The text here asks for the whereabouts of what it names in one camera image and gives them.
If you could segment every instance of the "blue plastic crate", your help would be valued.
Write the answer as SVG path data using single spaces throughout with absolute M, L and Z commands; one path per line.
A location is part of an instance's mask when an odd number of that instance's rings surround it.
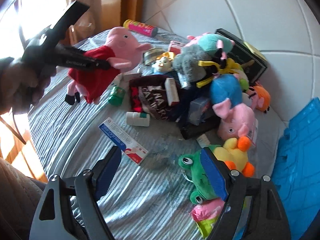
M 286 210 L 292 240 L 299 239 L 320 209 L 320 100 L 312 99 L 279 139 L 272 174 Z

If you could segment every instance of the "black box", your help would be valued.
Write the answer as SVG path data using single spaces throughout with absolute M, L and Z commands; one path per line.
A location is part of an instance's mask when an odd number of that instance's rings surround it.
M 253 86 L 255 82 L 261 77 L 261 75 L 267 70 L 268 62 L 261 57 L 254 55 L 237 36 L 231 34 L 230 32 L 224 29 L 218 29 L 216 34 L 227 37 L 233 41 L 235 41 L 235 45 L 231 52 L 228 53 L 228 57 L 233 59 L 236 63 L 244 64 L 249 62 L 250 60 L 254 60 L 253 65 L 244 69 L 246 73 L 250 86 Z

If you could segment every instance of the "gray trousers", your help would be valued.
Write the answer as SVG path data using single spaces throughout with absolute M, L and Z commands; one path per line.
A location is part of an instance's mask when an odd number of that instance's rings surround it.
M 45 184 L 32 180 L 0 158 L 0 238 L 28 240 Z

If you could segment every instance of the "mattress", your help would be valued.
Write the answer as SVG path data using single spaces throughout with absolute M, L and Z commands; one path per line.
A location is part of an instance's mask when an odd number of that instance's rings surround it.
M 82 41 L 78 47 L 93 49 L 104 44 L 108 30 Z M 159 28 L 156 38 L 133 33 L 141 42 L 167 49 L 171 40 L 185 39 Z M 150 69 L 139 65 L 144 75 Z M 78 175 L 103 159 L 114 145 L 98 128 L 111 117 L 149 154 L 140 166 L 123 156 L 106 196 L 99 202 L 101 213 L 116 239 L 201 239 L 189 212 L 193 208 L 189 194 L 193 184 L 181 174 L 177 159 L 182 154 L 199 150 L 196 140 L 184 140 L 175 123 L 151 120 L 149 127 L 129 126 L 125 113 L 130 111 L 125 95 L 120 107 L 107 103 L 110 88 L 101 96 L 99 105 L 64 102 L 67 69 L 58 68 L 57 75 L 46 89 L 44 97 L 28 114 L 33 142 L 47 177 L 59 174 L 63 178 Z M 127 88 L 128 83 L 121 83 Z M 249 160 L 256 167 L 256 177 L 271 175 L 276 158 L 277 142 L 285 128 L 279 116 L 270 108 L 268 114 L 257 111 L 259 133 L 257 147 L 249 151 Z M 221 144 L 214 131 L 207 133 L 212 144 Z M 81 215 L 72 198 L 75 217 Z M 246 221 L 247 213 L 239 227 Z

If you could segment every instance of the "pig plush in red dress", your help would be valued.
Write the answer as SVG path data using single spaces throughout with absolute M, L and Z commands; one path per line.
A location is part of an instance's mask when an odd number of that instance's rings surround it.
M 111 29 L 103 46 L 84 53 L 84 56 L 108 61 L 111 67 L 108 70 L 95 69 L 90 72 L 70 69 L 68 74 L 73 80 L 68 84 L 65 101 L 73 105 L 75 99 L 80 102 L 82 94 L 87 103 L 98 104 L 100 96 L 114 78 L 119 73 L 134 69 L 141 62 L 143 53 L 149 49 L 150 43 L 140 44 L 128 29 Z

